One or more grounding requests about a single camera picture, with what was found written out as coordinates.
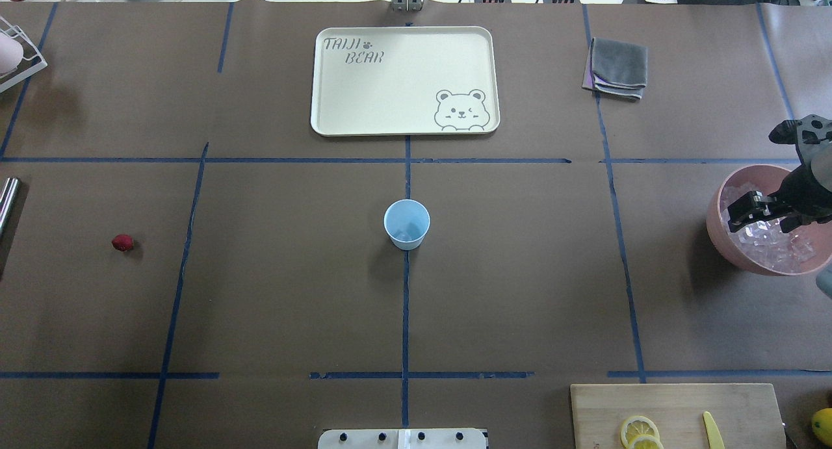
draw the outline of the yellow knife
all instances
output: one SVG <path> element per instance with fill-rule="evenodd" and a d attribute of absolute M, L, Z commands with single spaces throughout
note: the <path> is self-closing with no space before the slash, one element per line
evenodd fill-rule
<path fill-rule="evenodd" d="M 720 429 L 717 428 L 710 411 L 702 413 L 702 419 L 705 420 L 705 432 L 708 433 L 708 445 L 710 449 L 725 449 L 725 443 L 722 443 L 722 436 L 720 436 Z"/>

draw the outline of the robotic arm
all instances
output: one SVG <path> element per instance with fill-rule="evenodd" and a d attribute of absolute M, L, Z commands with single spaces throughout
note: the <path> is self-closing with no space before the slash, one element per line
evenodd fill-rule
<path fill-rule="evenodd" d="M 747 194 L 728 206 L 728 228 L 736 233 L 748 224 L 785 217 L 783 233 L 812 222 L 832 221 L 832 121 L 810 114 L 778 124 L 769 140 L 794 144 L 800 166 L 784 177 L 778 191 Z"/>

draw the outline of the lemon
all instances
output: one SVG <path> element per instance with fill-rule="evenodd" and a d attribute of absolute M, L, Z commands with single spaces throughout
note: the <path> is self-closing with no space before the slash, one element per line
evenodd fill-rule
<path fill-rule="evenodd" d="M 659 441 L 659 438 L 642 434 L 634 437 L 627 449 L 665 449 L 665 446 L 662 446 L 662 441 Z"/>
<path fill-rule="evenodd" d="M 812 415 L 812 431 L 821 443 L 832 447 L 832 408 L 823 408 Z"/>
<path fill-rule="evenodd" d="M 659 439 L 659 428 L 656 428 L 656 423 L 650 418 L 636 415 L 635 417 L 629 417 L 624 420 L 624 423 L 621 423 L 622 446 L 629 447 L 632 440 L 642 435 L 652 436 L 656 440 Z"/>

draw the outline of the gray cloth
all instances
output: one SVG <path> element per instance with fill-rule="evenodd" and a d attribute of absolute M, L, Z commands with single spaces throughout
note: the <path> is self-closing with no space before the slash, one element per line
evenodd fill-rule
<path fill-rule="evenodd" d="M 641 99 L 647 87 L 647 48 L 592 38 L 583 88 Z"/>

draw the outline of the bear drawing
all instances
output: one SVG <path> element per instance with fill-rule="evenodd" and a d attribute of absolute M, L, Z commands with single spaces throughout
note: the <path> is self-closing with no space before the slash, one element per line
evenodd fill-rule
<path fill-rule="evenodd" d="M 481 90 L 471 90 L 467 94 L 440 90 L 436 94 L 436 101 L 439 102 L 439 108 L 434 114 L 434 120 L 443 131 L 482 131 L 491 119 L 485 110 L 485 93 Z"/>

